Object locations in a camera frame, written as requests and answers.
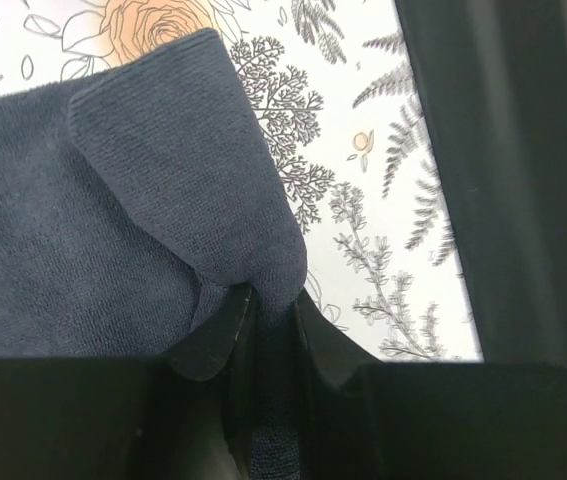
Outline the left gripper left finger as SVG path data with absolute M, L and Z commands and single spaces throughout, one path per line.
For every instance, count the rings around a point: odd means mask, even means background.
M 157 356 L 0 359 L 0 479 L 243 479 L 256 296 Z

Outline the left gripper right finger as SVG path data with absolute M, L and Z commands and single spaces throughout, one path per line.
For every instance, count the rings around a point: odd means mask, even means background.
M 383 362 L 294 314 L 306 479 L 567 479 L 567 370 Z

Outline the dark grey towel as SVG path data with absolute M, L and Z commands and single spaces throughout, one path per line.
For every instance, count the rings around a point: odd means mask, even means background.
M 307 251 L 218 33 L 0 97 L 0 357 L 158 354 L 258 293 L 250 475 L 300 475 Z

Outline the floral table mat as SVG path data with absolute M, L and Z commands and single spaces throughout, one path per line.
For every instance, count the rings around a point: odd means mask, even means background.
M 307 289 L 371 353 L 478 361 L 391 1 L 0 1 L 0 95 L 216 29 L 305 233 Z

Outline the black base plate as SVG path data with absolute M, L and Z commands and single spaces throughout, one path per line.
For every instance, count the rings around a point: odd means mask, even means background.
M 483 355 L 567 369 L 567 1 L 396 9 Z

